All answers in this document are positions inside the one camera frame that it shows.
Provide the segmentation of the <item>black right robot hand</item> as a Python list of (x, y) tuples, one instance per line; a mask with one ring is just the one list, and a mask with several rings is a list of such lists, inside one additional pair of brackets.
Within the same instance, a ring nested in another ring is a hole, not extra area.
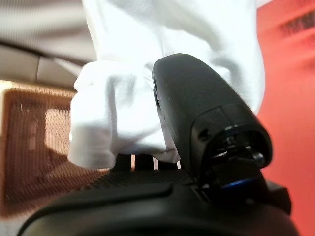
[(37, 211), (18, 235), (298, 235), (288, 190), (261, 173), (270, 136), (232, 87), (186, 54), (156, 61), (152, 78), (183, 168), (104, 175)]

